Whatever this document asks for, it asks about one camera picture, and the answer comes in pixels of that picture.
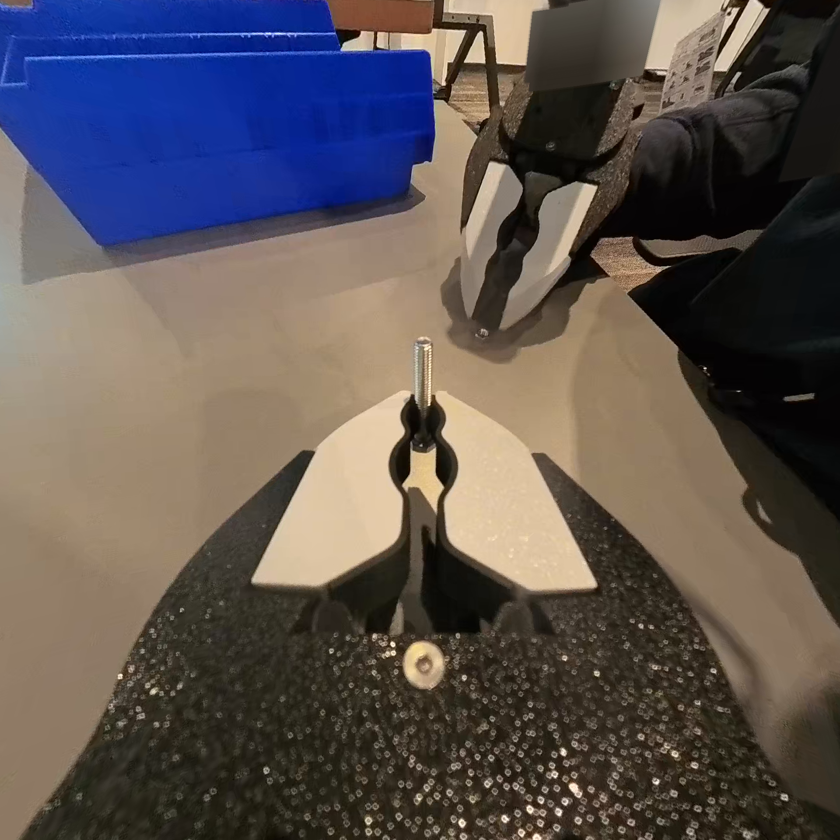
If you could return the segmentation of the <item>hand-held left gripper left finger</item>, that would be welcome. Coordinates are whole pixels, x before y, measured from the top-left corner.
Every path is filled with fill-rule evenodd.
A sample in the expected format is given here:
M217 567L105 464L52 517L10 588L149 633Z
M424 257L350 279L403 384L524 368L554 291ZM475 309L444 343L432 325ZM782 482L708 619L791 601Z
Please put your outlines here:
M321 596L399 596L410 569L403 472L408 391L352 417L316 447L251 583Z

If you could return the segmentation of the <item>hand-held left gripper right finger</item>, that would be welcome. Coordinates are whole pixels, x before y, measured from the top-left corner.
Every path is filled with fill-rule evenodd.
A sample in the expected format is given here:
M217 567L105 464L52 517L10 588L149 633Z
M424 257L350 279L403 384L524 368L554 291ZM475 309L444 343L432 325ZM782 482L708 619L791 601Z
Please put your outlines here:
M594 592L597 582L531 450L447 392L436 394L437 576L466 601Z

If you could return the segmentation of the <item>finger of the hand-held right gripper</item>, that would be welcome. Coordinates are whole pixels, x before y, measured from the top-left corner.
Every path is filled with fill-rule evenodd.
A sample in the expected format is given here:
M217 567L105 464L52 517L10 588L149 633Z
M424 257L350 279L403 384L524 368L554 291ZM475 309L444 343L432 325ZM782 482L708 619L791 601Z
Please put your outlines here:
M500 330L524 320L550 293L571 264L571 251L597 186L574 182L549 192L539 208L537 238L524 256L519 278L510 289Z
M517 237L522 196L512 168L490 162L461 235L460 292L466 315L477 325L512 325L521 319L513 288L527 254Z

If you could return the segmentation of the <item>silver bolt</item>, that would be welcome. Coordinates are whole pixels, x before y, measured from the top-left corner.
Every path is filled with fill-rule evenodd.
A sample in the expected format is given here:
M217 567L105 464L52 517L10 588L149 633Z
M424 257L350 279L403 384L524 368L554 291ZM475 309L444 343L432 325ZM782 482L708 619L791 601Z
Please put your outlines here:
M416 407L416 429L413 449L427 452L434 446L428 431L428 418L433 402L434 345L428 337L419 337L413 344L413 403Z

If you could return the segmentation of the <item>blue plastic bin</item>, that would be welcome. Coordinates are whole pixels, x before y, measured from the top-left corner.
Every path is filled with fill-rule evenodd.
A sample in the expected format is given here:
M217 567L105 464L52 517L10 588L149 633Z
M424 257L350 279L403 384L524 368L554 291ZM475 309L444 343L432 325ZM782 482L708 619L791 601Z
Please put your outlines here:
M424 50L341 49L327 2L2 5L2 130L100 246L404 194Z

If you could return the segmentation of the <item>printed sign on black easel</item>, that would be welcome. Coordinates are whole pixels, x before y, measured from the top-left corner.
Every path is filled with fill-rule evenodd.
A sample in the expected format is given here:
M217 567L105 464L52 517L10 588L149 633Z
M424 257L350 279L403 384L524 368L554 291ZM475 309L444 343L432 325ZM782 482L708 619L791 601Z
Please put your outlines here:
M710 100L769 12L766 3L758 1L706 5L708 16L675 45L661 91L660 113Z

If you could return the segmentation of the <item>person's torso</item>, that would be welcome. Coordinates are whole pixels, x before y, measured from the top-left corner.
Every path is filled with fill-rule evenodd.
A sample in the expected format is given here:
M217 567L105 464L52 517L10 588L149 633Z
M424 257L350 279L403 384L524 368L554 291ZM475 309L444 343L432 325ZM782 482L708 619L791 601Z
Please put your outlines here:
M839 177L812 178L749 247L688 259L630 296L707 392L835 517L839 503Z

